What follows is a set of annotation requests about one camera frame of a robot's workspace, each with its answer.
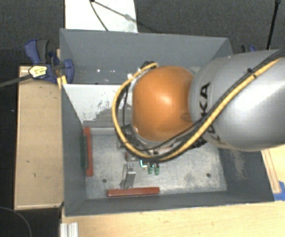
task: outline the black background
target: black background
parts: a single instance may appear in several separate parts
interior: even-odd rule
[[[265,49],[275,0],[135,0],[138,31],[228,37],[233,51],[242,44]],[[49,39],[59,47],[64,0],[0,0],[0,82],[18,76],[29,63],[24,44]],[[279,7],[272,48],[285,47],[285,0]],[[0,90],[0,206],[12,208],[16,143],[16,86]],[[33,236],[56,236],[59,211],[24,212]],[[0,236],[28,236],[16,215],[0,211]]]

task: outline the metal bracket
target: metal bracket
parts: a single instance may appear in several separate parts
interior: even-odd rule
[[[136,171],[133,170],[133,164],[124,164],[122,169],[122,181],[120,183],[120,187],[122,189],[132,188],[135,176]]]

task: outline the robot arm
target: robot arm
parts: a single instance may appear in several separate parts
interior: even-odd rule
[[[119,88],[113,122],[129,152],[158,163],[204,141],[245,151],[285,143],[285,50],[219,58],[192,74],[151,63]],[[120,126],[130,90],[132,121]]]

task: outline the gray robot arm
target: gray robot arm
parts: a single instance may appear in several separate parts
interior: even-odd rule
[[[195,74],[189,92],[193,122],[248,68],[275,51],[250,52],[211,61]],[[203,138],[218,147],[258,151],[285,144],[285,57],[239,93]]]

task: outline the white paper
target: white paper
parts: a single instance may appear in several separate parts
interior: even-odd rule
[[[133,0],[95,0],[95,2],[92,4],[109,31],[138,32]],[[65,27],[105,31],[88,0],[65,0]]]

